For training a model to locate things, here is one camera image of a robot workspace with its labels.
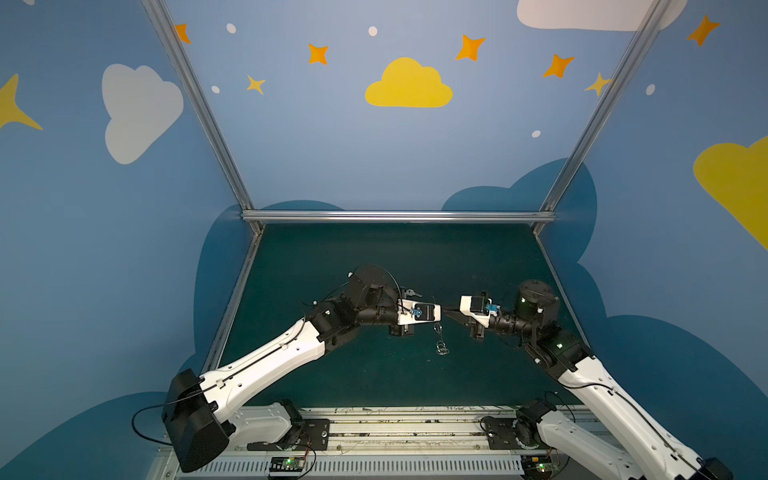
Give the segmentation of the metal keyring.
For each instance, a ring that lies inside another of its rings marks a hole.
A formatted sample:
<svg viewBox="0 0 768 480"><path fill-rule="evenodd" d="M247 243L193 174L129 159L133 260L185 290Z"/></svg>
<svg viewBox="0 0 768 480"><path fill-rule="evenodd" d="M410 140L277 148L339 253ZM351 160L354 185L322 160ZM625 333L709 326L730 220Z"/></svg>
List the metal keyring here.
<svg viewBox="0 0 768 480"><path fill-rule="evenodd" d="M433 325L433 330L437 335L437 342L436 342L436 352L440 356L445 356L450 353L449 348L446 345L446 342L444 340L443 336L443 326L441 323L435 323Z"/></svg>

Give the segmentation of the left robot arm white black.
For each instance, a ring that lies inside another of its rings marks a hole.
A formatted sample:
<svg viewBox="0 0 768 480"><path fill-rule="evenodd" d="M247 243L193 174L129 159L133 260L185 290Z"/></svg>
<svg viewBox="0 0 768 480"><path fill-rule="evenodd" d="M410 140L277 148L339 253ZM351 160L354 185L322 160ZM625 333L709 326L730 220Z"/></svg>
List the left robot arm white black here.
<svg viewBox="0 0 768 480"><path fill-rule="evenodd" d="M309 307L287 331L253 352L200 375L187 369L170 382L161 420L182 472L194 472L236 441L285 446L300 435L302 419L289 402L264 408L255 421L234 421L254 396L299 367L353 340L364 325L404 334L441 320L442 308L409 299L377 265L349 273L340 292Z"/></svg>

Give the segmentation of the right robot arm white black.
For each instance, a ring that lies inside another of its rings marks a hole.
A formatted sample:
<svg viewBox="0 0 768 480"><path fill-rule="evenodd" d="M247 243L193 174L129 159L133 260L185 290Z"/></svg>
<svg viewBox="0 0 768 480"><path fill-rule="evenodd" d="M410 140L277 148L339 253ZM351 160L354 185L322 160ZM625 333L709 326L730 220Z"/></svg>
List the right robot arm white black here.
<svg viewBox="0 0 768 480"><path fill-rule="evenodd" d="M580 336L559 321L560 298L539 280L523 282L513 309L486 294L464 296L445 315L474 336L493 332L519 338L533 362L573 394L608 429L618 447L576 425L556 406L536 400L522 407L514 424L522 446L551 447L601 479L730 479L717 458L703 458L677 439L627 393Z"/></svg>

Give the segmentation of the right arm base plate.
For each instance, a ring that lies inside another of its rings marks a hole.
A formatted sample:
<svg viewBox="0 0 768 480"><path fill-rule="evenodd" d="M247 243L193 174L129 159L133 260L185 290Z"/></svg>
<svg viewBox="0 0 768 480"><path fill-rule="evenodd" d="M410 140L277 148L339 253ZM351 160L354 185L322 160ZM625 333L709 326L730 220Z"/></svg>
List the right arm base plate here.
<svg viewBox="0 0 768 480"><path fill-rule="evenodd" d="M534 450L541 446L538 431L528 420L484 416L479 424L491 450Z"/></svg>

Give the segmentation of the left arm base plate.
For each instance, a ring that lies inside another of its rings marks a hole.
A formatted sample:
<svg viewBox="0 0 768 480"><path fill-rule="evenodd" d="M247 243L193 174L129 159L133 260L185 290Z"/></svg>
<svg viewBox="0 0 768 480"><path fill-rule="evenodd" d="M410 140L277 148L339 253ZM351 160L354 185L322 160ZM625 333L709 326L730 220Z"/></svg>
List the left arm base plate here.
<svg viewBox="0 0 768 480"><path fill-rule="evenodd" d="M248 451L287 451L310 446L316 451L325 451L330 439L329 419L308 419L292 426L277 443L253 442L246 445Z"/></svg>

